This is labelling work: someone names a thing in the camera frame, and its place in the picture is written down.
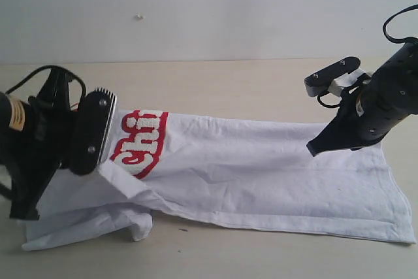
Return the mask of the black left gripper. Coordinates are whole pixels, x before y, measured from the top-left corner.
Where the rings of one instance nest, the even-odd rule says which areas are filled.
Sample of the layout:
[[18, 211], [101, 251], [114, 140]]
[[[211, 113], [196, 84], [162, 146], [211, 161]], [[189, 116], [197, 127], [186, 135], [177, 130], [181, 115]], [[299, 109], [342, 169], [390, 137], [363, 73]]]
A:
[[9, 217], [17, 220], [40, 217], [38, 202], [65, 155], [60, 141], [67, 141], [74, 129], [69, 84], [82, 83], [73, 73], [50, 73], [26, 102], [11, 96], [34, 76], [1, 93], [1, 164], [12, 178], [11, 189], [3, 186], [1, 193], [12, 194]]

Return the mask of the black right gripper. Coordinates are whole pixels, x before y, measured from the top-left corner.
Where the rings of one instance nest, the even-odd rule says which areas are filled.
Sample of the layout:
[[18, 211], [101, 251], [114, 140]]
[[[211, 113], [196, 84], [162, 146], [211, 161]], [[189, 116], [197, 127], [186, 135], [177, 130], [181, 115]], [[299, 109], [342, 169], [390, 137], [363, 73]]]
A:
[[404, 44], [368, 83], [343, 90], [337, 117], [306, 147], [315, 157], [372, 146], [411, 114], [417, 114], [417, 45]]

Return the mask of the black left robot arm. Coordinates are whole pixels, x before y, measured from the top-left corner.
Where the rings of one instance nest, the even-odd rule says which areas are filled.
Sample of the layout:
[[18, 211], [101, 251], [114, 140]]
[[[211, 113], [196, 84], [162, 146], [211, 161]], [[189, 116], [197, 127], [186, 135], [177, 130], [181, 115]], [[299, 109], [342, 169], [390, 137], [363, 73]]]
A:
[[1, 196], [11, 202], [10, 218], [36, 221], [37, 204], [60, 168], [69, 164], [76, 112], [69, 99], [69, 84], [86, 86], [63, 69], [53, 68], [36, 96], [21, 101], [10, 92], [1, 94], [1, 164], [11, 187], [1, 186]]

